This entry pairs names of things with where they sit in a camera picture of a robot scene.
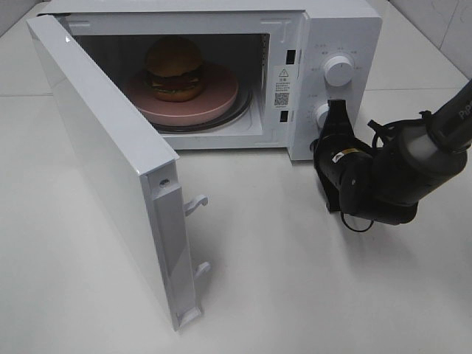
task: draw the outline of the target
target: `sticker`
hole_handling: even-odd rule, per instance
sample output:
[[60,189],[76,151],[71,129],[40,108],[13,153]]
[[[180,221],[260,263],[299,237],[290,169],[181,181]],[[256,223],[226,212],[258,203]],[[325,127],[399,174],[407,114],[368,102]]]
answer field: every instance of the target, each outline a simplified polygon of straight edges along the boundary
[[295,73],[296,66],[277,65],[274,66],[274,88],[271,97],[274,108],[287,109],[291,107],[291,86],[292,74]]
[[343,157],[345,157],[348,153],[361,153],[362,151],[352,147],[350,149],[346,149],[346,150],[343,150],[343,151],[340,151],[338,152],[334,157],[333,157],[333,162],[336,163],[338,162],[340,159],[342,159]]

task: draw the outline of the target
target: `white microwave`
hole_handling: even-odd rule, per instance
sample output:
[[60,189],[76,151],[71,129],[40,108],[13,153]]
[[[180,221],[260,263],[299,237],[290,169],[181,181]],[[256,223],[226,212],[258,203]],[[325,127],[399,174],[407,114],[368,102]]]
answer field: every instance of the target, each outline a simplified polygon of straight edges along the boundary
[[[28,26],[91,186],[174,329],[201,314],[175,150],[310,144],[328,99],[355,119],[381,28],[364,0],[52,0]],[[194,41],[231,69],[240,99],[220,124],[160,130],[123,94],[163,35]]]

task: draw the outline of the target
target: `microwave door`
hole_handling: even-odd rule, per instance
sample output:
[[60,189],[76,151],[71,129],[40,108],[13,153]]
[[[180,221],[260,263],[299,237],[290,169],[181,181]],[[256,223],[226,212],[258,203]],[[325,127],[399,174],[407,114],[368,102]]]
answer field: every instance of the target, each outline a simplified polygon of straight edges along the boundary
[[200,314],[185,216],[206,200],[183,203],[175,151],[55,17],[28,26],[84,174],[177,330]]

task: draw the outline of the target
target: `cable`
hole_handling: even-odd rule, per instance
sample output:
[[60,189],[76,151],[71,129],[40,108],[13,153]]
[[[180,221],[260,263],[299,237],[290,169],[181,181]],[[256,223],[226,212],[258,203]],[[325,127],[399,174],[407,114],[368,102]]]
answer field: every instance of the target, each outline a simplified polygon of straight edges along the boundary
[[374,220],[371,220],[370,225],[367,228],[365,228],[363,230],[356,230],[356,229],[352,228],[351,226],[349,226],[349,224],[346,222],[346,219],[344,219],[344,213],[343,212],[340,212],[340,213],[341,213],[341,220],[342,220],[342,223],[344,224],[344,226],[346,226],[349,230],[354,231],[354,232],[359,232],[359,233],[367,232],[367,231],[370,230],[370,228],[374,224]]
[[400,129],[407,126],[419,126],[425,124],[427,121],[426,115],[423,115],[423,118],[420,119],[404,119],[398,120],[396,122],[390,122],[385,125],[380,125],[374,120],[370,120],[367,125],[374,130],[375,135],[372,139],[372,149],[376,153],[378,150],[377,142],[380,138],[384,145],[391,142],[399,133]]

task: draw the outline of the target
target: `white tabletop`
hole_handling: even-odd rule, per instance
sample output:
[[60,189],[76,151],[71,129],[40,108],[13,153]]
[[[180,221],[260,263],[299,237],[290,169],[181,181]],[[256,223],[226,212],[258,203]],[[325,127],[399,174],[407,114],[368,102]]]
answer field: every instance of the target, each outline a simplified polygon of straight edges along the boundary
[[[185,198],[210,199],[187,219],[192,255],[213,268],[204,315],[175,333],[84,182],[24,22],[5,36],[0,353],[472,351],[471,166],[413,222],[358,235],[284,150],[180,152]],[[356,133],[434,111],[466,81],[388,5]]]

